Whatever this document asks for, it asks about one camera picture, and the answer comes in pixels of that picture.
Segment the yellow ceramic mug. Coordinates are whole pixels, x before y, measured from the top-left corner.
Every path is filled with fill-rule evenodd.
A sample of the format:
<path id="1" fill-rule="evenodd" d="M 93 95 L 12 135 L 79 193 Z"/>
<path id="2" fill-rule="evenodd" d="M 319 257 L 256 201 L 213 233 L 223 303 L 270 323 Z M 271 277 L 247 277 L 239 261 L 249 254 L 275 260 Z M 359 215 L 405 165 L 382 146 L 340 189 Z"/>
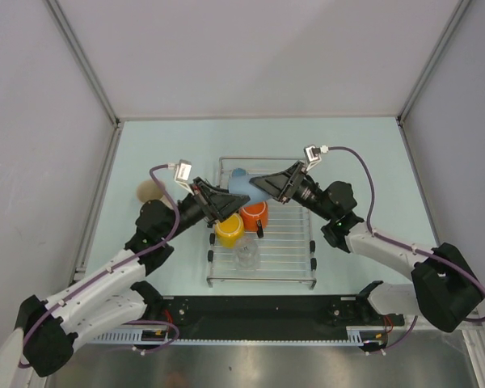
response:
<path id="1" fill-rule="evenodd" d="M 217 222 L 214 233 L 223 247 L 234 248 L 235 243 L 245 235 L 243 220 L 235 213 L 225 221 Z"/>

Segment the blue-grey plastic tumbler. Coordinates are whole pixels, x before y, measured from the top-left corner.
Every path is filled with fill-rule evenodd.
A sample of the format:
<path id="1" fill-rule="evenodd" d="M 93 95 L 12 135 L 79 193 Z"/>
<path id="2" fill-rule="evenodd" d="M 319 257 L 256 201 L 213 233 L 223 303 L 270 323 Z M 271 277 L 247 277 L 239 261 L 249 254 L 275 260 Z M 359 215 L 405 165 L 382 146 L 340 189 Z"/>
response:
<path id="1" fill-rule="evenodd" d="M 228 191 L 231 194 L 246 195 L 250 198 L 248 205 L 253 205 L 270 200 L 272 197 L 265 191 L 252 185 L 250 180 L 253 175 L 232 176 L 228 181 Z"/>

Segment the beige ceramic mug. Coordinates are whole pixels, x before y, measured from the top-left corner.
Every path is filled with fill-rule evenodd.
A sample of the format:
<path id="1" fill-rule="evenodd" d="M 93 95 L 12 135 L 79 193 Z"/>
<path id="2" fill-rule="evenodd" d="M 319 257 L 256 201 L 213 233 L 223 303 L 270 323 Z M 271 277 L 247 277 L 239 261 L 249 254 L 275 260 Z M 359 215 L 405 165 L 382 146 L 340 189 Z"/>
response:
<path id="1" fill-rule="evenodd" d="M 137 186 L 136 196 L 142 204 L 152 200 L 160 200 L 167 208 L 172 208 L 171 202 L 167 199 L 163 190 L 152 179 L 145 180 Z"/>

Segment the blue textured ceramic mug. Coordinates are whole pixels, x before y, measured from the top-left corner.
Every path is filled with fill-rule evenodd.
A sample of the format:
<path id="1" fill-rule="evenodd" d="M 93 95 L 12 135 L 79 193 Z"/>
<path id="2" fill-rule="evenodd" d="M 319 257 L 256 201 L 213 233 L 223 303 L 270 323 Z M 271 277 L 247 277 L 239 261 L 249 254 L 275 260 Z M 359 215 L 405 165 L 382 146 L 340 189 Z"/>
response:
<path id="1" fill-rule="evenodd" d="M 243 168 L 234 168 L 231 172 L 230 179 L 235 181 L 245 181 L 248 178 L 247 170 Z"/>

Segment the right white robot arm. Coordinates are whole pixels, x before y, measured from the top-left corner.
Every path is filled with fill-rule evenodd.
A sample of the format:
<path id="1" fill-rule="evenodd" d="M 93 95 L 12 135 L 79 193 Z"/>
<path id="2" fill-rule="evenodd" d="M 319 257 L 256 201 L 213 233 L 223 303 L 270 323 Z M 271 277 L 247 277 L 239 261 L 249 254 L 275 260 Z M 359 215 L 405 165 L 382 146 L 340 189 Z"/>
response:
<path id="1" fill-rule="evenodd" d="M 301 162 L 253 177 L 250 183 L 278 202 L 294 200 L 326 220 L 321 231 L 330 246 L 372 259 L 410 280 L 419 314 L 441 331 L 454 331 L 485 298 L 455 246 L 444 243 L 425 250 L 373 230 L 353 211 L 357 202 L 350 183 L 335 181 L 321 189 Z"/>

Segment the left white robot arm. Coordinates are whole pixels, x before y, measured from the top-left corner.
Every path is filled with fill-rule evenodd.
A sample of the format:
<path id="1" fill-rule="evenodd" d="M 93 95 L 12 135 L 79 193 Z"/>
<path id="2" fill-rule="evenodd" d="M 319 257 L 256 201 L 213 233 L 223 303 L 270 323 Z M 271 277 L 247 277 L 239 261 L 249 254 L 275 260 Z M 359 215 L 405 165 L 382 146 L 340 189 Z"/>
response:
<path id="1" fill-rule="evenodd" d="M 173 253 L 169 242 L 200 221 L 225 221 L 249 200 L 246 193 L 196 178 L 182 200 L 164 192 L 146 201 L 134 235 L 106 264 L 52 296 L 31 295 L 21 303 L 15 322 L 23 332 L 18 367 L 47 377 L 97 335 L 132 321 L 157 321 L 161 295 L 146 277 Z"/>

